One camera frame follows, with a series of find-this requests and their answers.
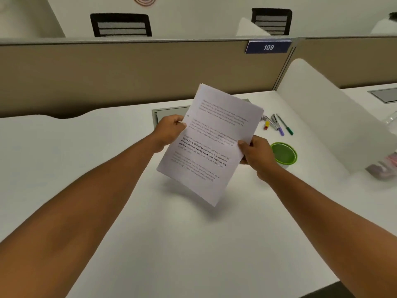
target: concentric circle pattern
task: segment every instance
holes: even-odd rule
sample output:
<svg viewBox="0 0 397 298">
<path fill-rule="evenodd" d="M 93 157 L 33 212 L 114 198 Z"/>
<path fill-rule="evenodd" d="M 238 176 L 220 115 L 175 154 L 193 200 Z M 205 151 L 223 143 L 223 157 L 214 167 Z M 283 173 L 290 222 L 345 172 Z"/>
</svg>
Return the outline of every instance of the concentric circle pattern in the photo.
<svg viewBox="0 0 397 298">
<path fill-rule="evenodd" d="M 152 5 L 156 0 L 134 0 L 135 2 L 137 2 L 139 5 L 142 6 L 150 6 Z"/>
</svg>

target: white wall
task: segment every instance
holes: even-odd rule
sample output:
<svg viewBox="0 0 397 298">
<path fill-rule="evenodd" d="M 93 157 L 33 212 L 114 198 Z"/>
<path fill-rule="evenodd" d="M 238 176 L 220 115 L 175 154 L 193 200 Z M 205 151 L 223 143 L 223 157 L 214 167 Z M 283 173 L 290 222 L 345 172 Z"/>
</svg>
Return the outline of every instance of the white wall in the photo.
<svg viewBox="0 0 397 298">
<path fill-rule="evenodd" d="M 48 0 L 67 37 L 92 37 L 91 13 L 145 13 L 153 36 L 233 36 L 251 8 L 289 8 L 292 36 L 366 35 L 377 21 L 397 11 L 397 0 Z"/>
<path fill-rule="evenodd" d="M 0 38 L 63 36 L 47 0 L 0 0 Z"/>
</svg>

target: green pen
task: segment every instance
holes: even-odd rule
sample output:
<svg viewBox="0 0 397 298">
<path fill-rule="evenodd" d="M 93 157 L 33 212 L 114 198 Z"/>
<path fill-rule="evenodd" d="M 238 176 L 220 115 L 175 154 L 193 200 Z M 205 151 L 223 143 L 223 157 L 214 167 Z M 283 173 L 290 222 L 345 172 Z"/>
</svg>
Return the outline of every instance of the green pen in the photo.
<svg viewBox="0 0 397 298">
<path fill-rule="evenodd" d="M 283 123 L 283 125 L 285 125 L 287 131 L 288 131 L 291 135 L 293 135 L 294 132 L 285 124 L 284 120 L 281 119 L 280 115 L 279 115 L 279 114 L 276 114 L 276 115 L 277 115 L 277 117 L 280 119 L 280 121 Z"/>
</svg>

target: dark floor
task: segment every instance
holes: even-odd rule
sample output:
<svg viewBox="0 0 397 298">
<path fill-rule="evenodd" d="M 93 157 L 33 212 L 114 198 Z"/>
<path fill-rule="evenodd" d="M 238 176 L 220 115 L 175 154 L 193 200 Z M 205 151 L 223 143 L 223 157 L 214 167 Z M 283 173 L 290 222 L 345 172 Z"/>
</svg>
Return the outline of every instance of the dark floor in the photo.
<svg viewBox="0 0 397 298">
<path fill-rule="evenodd" d="M 339 281 L 301 298 L 354 298 L 354 296 Z"/>
</svg>

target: forearm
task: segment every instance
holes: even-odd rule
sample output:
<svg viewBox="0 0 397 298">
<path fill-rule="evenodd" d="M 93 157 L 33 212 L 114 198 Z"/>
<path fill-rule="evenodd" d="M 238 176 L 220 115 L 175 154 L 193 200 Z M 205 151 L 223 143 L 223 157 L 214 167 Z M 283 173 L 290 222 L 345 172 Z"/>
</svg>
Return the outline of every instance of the forearm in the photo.
<svg viewBox="0 0 397 298">
<path fill-rule="evenodd" d="M 154 152 L 150 136 L 137 142 L 67 186 L 8 236 L 0 244 L 0 287 L 10 295 L 2 294 L 65 296 Z"/>
<path fill-rule="evenodd" d="M 266 181 L 356 297 L 397 296 L 397 238 L 279 167 Z"/>
</svg>

